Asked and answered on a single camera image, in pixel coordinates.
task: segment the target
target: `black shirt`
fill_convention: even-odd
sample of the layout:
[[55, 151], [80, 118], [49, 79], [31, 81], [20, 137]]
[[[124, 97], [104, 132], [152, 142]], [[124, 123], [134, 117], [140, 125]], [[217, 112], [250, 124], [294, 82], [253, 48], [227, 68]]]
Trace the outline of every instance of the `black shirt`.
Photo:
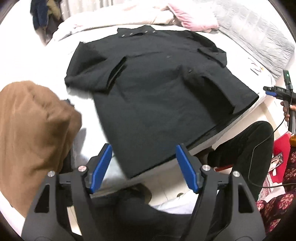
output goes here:
[[258, 95], [226, 64], [226, 53], [197, 33], [119, 28], [79, 43], [65, 83], [93, 93], [107, 139], [131, 178], [255, 103]]

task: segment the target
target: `red floral clothing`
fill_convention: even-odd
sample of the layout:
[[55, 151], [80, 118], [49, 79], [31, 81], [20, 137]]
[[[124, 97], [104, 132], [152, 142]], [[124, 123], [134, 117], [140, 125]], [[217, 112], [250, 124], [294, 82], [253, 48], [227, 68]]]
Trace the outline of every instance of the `red floral clothing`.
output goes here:
[[[291, 147], [283, 184], [296, 183], [296, 147]], [[284, 187], [286, 193], [273, 198], [269, 203], [261, 200], [257, 202], [258, 210], [261, 213], [266, 234], [270, 233], [280, 222], [281, 217], [296, 198], [296, 185]]]

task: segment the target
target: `pink pillow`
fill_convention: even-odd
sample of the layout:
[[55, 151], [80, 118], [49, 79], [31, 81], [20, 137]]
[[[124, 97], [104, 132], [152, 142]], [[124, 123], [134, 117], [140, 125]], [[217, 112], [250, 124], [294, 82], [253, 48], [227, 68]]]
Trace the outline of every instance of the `pink pillow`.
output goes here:
[[207, 3], [191, 1], [168, 3], [168, 7], [180, 20], [182, 26], [191, 31], [218, 29], [218, 21]]

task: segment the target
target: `silver bolt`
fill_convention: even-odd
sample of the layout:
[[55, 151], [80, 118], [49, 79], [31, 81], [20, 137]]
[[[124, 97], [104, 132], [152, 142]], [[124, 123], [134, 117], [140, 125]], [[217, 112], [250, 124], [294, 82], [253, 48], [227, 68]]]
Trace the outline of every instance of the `silver bolt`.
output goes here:
[[53, 177], [55, 175], [55, 171], [50, 171], [50, 172], [47, 173], [47, 175], [49, 177]]
[[240, 176], [240, 173], [239, 173], [238, 171], [234, 171], [232, 174], [233, 174], [235, 177], [239, 177], [239, 176]]
[[80, 172], [84, 172], [86, 169], [87, 169], [86, 166], [80, 166], [80, 167], [78, 167], [78, 171], [80, 171]]
[[207, 171], [211, 170], [211, 167], [209, 165], [203, 165], [202, 169], [207, 172]]

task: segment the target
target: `person's knee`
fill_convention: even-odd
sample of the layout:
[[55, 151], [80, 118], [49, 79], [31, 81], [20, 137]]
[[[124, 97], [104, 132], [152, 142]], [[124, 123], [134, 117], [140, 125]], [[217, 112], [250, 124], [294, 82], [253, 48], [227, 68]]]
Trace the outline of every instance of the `person's knee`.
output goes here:
[[274, 139], [274, 129], [270, 123], [267, 121], [257, 121], [256, 124], [264, 138], [268, 138], [270, 136], [271, 139]]

